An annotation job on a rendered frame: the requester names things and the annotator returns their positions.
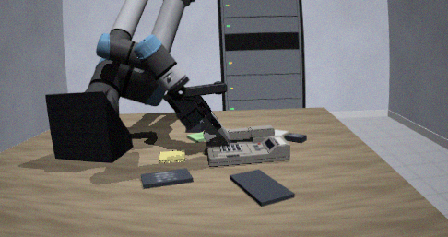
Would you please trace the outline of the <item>light green sticky note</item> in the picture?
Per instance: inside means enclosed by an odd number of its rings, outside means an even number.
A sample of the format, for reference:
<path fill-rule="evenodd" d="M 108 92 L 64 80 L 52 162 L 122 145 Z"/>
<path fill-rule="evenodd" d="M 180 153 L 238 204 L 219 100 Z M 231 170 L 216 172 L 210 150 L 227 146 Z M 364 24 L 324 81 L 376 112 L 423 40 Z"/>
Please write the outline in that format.
<path fill-rule="evenodd" d="M 204 133 L 204 132 L 202 132 L 202 133 L 197 133 L 197 134 L 187 135 L 187 138 L 193 140 L 193 141 L 196 142 L 196 143 L 197 143 L 197 142 L 206 141 L 206 140 L 204 139 L 204 135 L 203 135 L 203 133 Z"/>

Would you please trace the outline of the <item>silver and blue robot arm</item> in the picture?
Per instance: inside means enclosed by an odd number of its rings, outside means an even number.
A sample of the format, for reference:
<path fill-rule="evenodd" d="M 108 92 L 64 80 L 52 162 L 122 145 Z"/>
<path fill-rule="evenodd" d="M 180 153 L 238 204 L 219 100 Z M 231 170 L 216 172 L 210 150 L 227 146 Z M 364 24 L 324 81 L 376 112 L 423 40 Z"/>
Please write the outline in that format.
<path fill-rule="evenodd" d="M 118 115 L 120 97 L 158 106 L 165 92 L 185 79 L 170 52 L 184 8 L 195 0 L 163 0 L 153 35 L 138 43 L 132 39 L 147 1 L 125 0 L 110 34 L 101 34 L 96 50 L 101 59 L 85 91 L 104 91 Z M 220 81 L 194 87 L 185 89 L 186 98 L 227 92 Z"/>

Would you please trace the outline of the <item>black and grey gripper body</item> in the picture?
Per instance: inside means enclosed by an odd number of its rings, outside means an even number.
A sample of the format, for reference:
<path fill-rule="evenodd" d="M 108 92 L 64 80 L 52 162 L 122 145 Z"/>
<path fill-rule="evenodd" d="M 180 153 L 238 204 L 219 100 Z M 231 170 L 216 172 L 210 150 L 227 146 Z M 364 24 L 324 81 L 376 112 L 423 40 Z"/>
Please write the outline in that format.
<path fill-rule="evenodd" d="M 190 130 L 193 127 L 197 126 L 200 121 L 205 118 L 205 112 L 201 107 L 203 103 L 211 112 L 210 107 L 200 95 L 187 98 L 185 97 L 186 87 L 184 85 L 189 80 L 190 79 L 186 77 L 177 86 L 168 91 L 168 94 L 166 96 L 164 95 L 165 97 L 163 96 L 163 99 L 172 107 L 172 109 L 176 113 L 177 118 L 182 122 L 187 130 Z M 178 94 L 179 91 L 182 91 L 183 94 Z"/>

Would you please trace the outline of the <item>white sheet of paper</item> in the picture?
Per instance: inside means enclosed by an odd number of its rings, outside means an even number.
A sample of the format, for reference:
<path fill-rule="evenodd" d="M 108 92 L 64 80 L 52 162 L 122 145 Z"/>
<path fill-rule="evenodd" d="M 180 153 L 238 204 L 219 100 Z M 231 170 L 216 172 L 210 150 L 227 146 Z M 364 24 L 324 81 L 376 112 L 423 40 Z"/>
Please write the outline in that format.
<path fill-rule="evenodd" d="M 288 131 L 275 130 L 275 136 L 282 136 L 286 134 Z"/>

